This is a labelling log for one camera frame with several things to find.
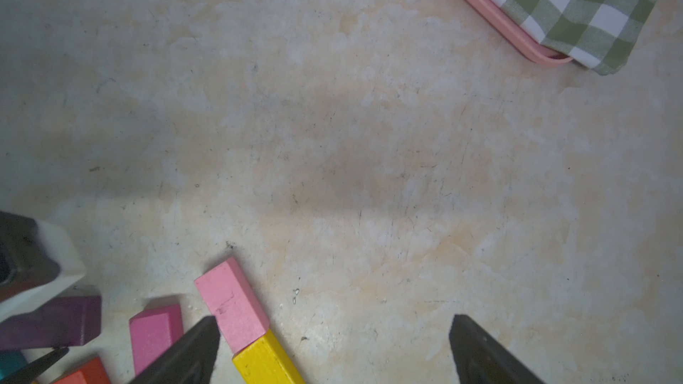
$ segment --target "magenta wooden block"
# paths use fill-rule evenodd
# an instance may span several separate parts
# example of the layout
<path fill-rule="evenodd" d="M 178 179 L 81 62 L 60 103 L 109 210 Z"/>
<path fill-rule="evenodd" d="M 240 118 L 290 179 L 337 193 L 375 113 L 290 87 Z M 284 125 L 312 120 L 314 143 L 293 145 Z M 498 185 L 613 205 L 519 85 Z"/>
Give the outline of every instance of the magenta wooden block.
<path fill-rule="evenodd" d="M 180 304 L 142 311 L 128 321 L 128 326 L 132 362 L 138 375 L 182 337 Z"/>
<path fill-rule="evenodd" d="M 102 298 L 53 298 L 0 323 L 0 351 L 82 346 L 100 335 Z"/>
<path fill-rule="evenodd" d="M 268 331 L 266 312 L 234 258 L 196 279 L 195 285 L 211 314 L 216 316 L 232 353 L 239 353 Z"/>

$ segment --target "yellow wooden block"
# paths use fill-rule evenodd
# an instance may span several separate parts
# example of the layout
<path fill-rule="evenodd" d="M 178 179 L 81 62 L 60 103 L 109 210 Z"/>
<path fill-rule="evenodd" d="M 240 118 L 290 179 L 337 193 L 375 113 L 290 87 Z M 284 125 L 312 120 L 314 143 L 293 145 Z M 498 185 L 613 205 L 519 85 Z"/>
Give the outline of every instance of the yellow wooden block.
<path fill-rule="evenodd" d="M 232 362 L 247 384 L 305 384 L 270 329 L 237 353 Z"/>

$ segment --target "purple wooden block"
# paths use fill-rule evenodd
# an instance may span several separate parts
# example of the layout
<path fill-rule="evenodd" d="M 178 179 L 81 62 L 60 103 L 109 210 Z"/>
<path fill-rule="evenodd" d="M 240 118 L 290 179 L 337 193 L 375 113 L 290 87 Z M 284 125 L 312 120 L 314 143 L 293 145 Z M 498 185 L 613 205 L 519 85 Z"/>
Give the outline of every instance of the purple wooden block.
<path fill-rule="evenodd" d="M 0 351 L 82 346 L 100 335 L 102 297 L 53 298 L 0 323 Z"/>

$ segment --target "orange wooden block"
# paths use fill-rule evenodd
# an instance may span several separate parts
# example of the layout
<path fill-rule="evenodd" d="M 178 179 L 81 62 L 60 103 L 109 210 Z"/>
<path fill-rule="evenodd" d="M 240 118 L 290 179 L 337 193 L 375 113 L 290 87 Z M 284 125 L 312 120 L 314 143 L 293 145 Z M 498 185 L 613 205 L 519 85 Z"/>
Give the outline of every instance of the orange wooden block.
<path fill-rule="evenodd" d="M 102 361 L 99 357 L 95 357 L 77 371 L 56 380 L 54 384 L 111 384 L 111 382 Z"/>

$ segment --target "pink wooden block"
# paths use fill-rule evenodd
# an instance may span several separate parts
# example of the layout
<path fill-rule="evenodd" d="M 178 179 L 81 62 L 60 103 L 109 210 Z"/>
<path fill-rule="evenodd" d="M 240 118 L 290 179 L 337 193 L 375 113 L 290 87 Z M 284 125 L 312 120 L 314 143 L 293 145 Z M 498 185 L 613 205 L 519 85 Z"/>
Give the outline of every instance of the pink wooden block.
<path fill-rule="evenodd" d="M 180 304 L 142 311 L 133 316 L 128 325 L 132 362 L 138 375 L 182 337 Z"/>
<path fill-rule="evenodd" d="M 195 285 L 211 314 L 216 316 L 232 353 L 239 353 L 268 331 L 266 312 L 234 258 L 196 279 Z"/>

